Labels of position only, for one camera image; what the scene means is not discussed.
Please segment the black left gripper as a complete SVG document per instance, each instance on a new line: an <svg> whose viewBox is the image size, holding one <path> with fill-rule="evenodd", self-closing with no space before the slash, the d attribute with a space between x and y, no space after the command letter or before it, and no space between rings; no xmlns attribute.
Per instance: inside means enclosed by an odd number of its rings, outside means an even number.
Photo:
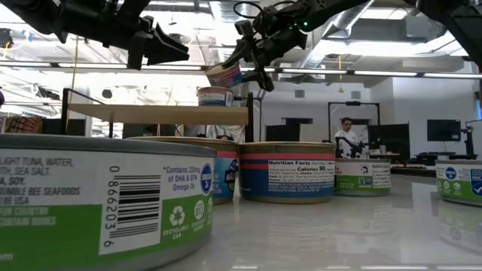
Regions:
<svg viewBox="0 0 482 271"><path fill-rule="evenodd" d="M149 65L189 59L188 48L182 43L182 35L166 34L158 23L141 17L147 1L82 0L83 27L81 36L99 41L103 47L119 47L128 52L127 66L139 70L144 55ZM160 41L149 41L155 36Z"/></svg>

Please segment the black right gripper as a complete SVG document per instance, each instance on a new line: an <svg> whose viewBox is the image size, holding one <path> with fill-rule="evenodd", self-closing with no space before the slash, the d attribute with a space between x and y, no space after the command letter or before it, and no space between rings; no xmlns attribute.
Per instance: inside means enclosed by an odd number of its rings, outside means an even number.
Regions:
<svg viewBox="0 0 482 271"><path fill-rule="evenodd" d="M271 77L267 75L265 67L294 47L304 49L307 42L307 35L293 25L283 26L273 34L262 39L255 39L253 29L250 23L247 23L247 27L243 31L243 38L246 41L236 43L234 52L221 64L221 67L230 68L241 59L251 62L254 69L242 73L242 82L255 81L261 89L268 92L274 90L274 85Z"/></svg>

